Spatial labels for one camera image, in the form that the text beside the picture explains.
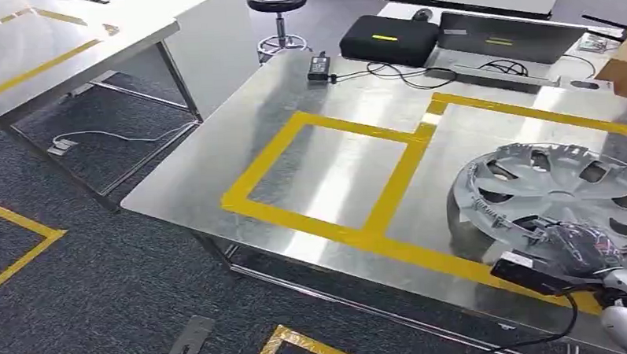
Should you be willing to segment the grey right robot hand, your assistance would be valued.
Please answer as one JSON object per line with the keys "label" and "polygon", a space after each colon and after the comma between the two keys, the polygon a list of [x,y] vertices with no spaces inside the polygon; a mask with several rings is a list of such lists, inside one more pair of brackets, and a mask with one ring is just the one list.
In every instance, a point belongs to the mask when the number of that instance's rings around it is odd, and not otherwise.
{"label": "grey right robot hand", "polygon": [[623,266],[621,250],[598,227],[541,218],[524,227],[529,231],[526,252],[565,275],[591,278]]}

